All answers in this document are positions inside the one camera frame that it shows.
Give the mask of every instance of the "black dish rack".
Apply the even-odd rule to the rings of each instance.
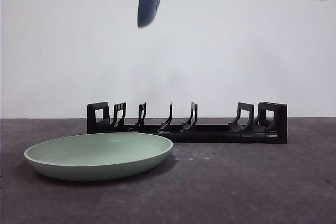
[[[87,133],[140,132],[160,135],[175,143],[273,143],[287,144],[287,105],[261,102],[258,115],[254,119],[254,105],[238,103],[237,116],[228,124],[197,124],[197,104],[191,103],[191,115],[182,125],[171,124],[173,104],[170,104],[169,117],[160,125],[145,124],[146,103],[139,105],[139,117],[135,125],[126,125],[126,103],[114,105],[111,123],[107,102],[88,104]],[[103,109],[103,119],[97,121],[96,110]],[[245,125],[238,124],[241,110],[249,112]],[[118,120],[118,111],[122,117]],[[273,119],[266,117],[273,111]]]

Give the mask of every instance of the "concrete floor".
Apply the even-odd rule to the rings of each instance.
[[[101,183],[47,178],[23,157],[85,120],[1,124],[1,223],[336,223],[336,118],[289,119],[287,145],[175,144],[157,168]]]

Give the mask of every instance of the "green plate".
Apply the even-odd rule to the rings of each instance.
[[[58,138],[28,148],[24,155],[46,176],[96,181],[132,176],[154,168],[173,147],[165,137],[101,133]]]

